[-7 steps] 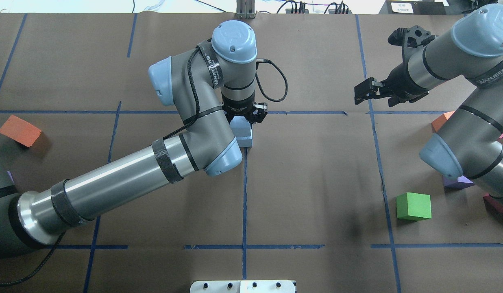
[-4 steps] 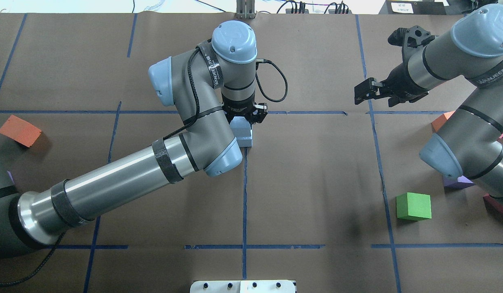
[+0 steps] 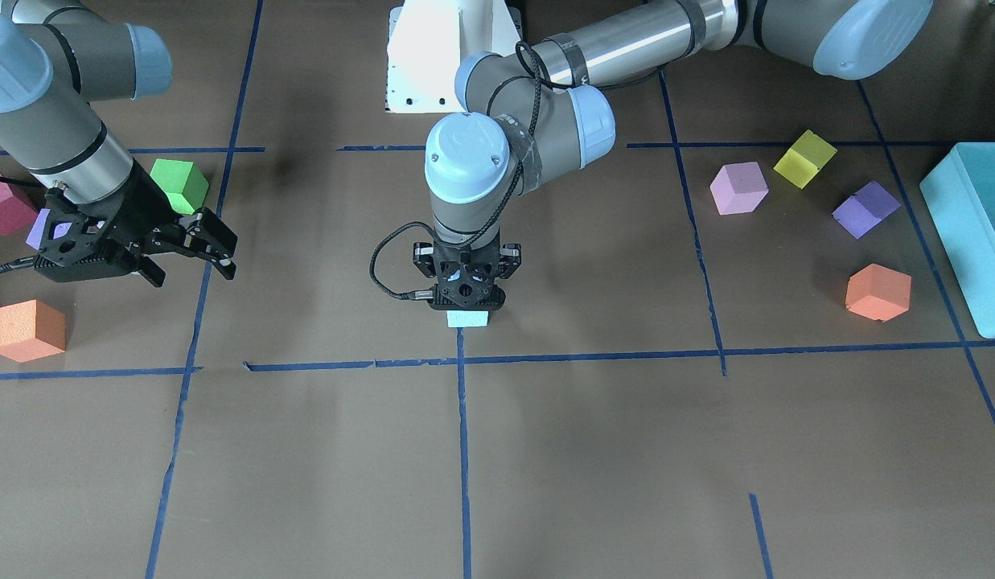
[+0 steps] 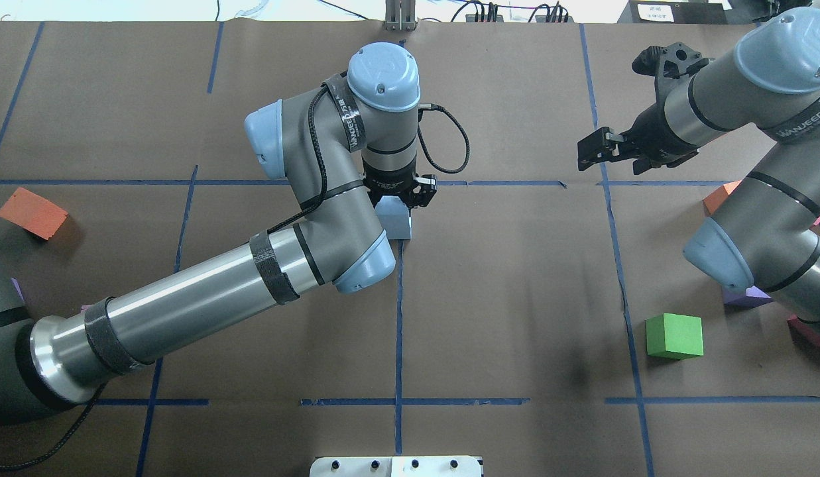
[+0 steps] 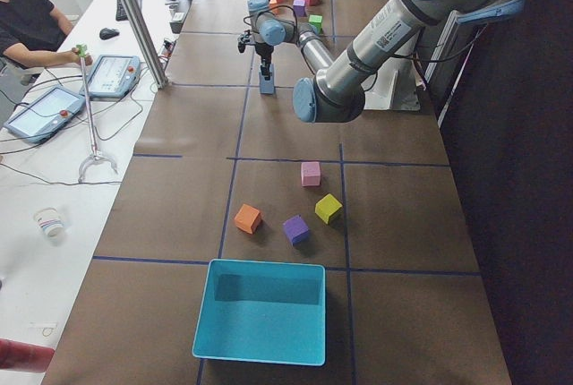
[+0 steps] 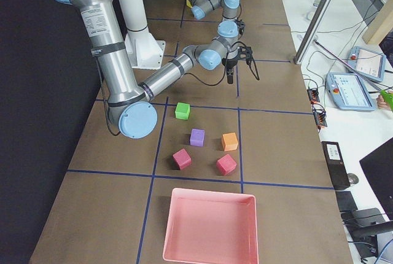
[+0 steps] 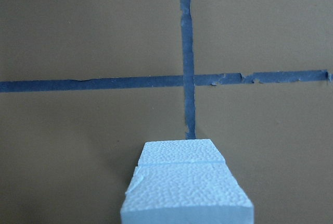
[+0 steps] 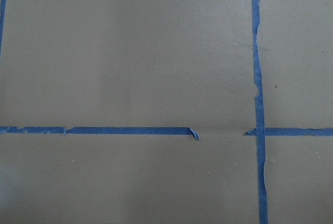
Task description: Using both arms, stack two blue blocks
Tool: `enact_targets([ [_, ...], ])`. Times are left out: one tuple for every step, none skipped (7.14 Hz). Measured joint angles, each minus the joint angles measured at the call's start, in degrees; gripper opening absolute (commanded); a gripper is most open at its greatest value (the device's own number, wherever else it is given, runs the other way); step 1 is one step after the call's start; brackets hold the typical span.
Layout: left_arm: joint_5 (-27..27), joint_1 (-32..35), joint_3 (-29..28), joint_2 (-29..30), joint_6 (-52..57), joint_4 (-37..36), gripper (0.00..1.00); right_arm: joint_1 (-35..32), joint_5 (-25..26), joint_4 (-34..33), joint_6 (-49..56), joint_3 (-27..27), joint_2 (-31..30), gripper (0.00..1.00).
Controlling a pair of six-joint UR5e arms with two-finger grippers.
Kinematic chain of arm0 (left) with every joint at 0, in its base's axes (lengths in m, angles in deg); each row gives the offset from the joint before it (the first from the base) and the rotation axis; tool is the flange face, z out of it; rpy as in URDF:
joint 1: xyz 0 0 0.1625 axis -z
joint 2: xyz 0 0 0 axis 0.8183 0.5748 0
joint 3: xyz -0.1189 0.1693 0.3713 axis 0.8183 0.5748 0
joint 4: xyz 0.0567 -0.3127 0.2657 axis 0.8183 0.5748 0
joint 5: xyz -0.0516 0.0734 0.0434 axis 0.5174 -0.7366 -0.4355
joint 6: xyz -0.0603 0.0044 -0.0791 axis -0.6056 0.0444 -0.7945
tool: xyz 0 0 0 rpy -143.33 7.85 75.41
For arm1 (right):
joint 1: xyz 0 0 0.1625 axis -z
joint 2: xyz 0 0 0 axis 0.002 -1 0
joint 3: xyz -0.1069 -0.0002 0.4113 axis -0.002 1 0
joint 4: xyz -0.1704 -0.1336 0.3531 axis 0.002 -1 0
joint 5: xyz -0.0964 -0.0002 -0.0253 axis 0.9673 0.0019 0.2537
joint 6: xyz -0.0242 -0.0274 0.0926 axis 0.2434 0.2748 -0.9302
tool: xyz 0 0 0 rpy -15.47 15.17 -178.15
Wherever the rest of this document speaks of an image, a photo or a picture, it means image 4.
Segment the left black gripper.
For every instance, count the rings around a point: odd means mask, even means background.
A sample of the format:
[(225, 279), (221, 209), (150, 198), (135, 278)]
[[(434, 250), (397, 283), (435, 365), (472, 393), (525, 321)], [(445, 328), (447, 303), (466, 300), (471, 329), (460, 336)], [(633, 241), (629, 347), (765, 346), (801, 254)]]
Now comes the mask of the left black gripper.
[(384, 196), (395, 196), (413, 209), (429, 205), (437, 193), (437, 178), (434, 174), (415, 172), (367, 171), (365, 187), (372, 206), (377, 206)]

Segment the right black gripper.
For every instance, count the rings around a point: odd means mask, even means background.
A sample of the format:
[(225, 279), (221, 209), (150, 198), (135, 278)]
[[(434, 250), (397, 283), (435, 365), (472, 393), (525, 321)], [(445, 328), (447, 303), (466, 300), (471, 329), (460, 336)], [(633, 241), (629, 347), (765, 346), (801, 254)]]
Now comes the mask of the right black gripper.
[(630, 129), (616, 134), (600, 127), (577, 142), (577, 166), (633, 159), (634, 175), (662, 166), (676, 167), (698, 154), (698, 148), (680, 139), (668, 126), (664, 103), (640, 113)]

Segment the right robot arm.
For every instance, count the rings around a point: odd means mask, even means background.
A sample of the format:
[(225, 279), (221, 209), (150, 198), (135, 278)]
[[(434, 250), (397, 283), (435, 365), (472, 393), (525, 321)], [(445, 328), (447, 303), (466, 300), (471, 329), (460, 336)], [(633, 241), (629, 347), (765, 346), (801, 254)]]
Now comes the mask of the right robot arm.
[(683, 256), (723, 287), (764, 291), (820, 334), (820, 9), (786, 10), (716, 60), (678, 42), (632, 62), (656, 100), (625, 132), (577, 143), (577, 168), (632, 160), (634, 174), (677, 167), (753, 124), (773, 147), (706, 218)]

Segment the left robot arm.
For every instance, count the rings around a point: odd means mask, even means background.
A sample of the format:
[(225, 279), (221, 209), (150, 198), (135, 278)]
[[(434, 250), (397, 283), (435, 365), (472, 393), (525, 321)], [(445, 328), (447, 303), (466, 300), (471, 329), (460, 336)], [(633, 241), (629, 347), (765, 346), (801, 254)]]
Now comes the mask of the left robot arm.
[(0, 264), (0, 425), (88, 403), (112, 378), (319, 285), (354, 293), (391, 275), (376, 203), (422, 207), (435, 190), (415, 172), (420, 99), (413, 54), (376, 42), (321, 87), (252, 112), (244, 130), (259, 165), (288, 180), (300, 214), (71, 318), (31, 319)]

